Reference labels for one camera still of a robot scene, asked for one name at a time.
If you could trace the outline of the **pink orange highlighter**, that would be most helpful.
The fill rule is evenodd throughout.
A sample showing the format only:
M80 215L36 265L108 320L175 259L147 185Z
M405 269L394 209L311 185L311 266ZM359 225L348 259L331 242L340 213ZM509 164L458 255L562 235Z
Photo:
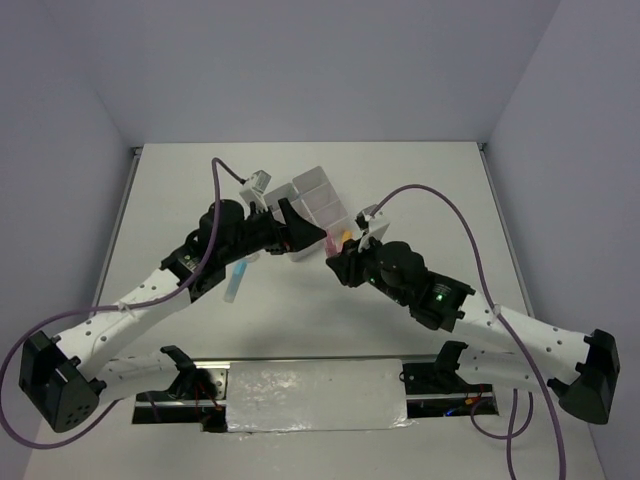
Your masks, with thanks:
M344 246L344 244L353 239L353 233L351 230L345 230L342 235L341 235L341 239L340 239L340 245Z

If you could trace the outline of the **pink eraser case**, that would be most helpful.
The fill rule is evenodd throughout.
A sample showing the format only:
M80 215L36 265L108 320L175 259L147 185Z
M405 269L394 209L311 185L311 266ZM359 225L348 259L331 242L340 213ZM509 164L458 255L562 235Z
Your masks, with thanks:
M336 256L342 250L342 242L336 239L331 233L328 233L325 238L324 249L327 258Z

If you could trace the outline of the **light blue pen case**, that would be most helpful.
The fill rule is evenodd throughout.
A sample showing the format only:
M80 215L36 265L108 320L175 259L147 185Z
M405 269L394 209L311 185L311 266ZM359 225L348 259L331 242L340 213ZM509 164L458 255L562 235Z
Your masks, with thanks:
M242 259L236 263L233 268L229 283L227 285L226 291L223 296L223 300L226 303L233 303L237 296L239 287L242 283L244 274L246 272L248 266L248 261L246 259Z

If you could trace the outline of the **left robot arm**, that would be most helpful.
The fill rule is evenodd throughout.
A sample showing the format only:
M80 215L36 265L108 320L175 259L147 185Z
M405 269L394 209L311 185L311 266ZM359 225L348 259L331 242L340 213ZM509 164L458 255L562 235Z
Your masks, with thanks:
M19 386L56 433L83 423L103 401L124 397L142 378L175 399L189 396L197 369L175 346L137 359L119 353L143 333L187 308L222 282L226 267L256 252L284 255L326 236L286 199L279 211L245 209L234 200L214 203L183 245L113 305L56 335L30 334L22 346Z

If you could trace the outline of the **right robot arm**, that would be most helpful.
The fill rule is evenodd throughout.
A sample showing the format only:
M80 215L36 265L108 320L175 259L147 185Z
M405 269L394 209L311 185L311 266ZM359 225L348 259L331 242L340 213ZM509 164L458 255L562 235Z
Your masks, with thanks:
M610 333L564 330L498 305L471 286L429 270L401 241L350 240L327 258L338 281L368 284L430 330L454 335L438 355L436 383L446 391L467 384L503 384L550 391L559 406L590 424L609 421L620 359Z

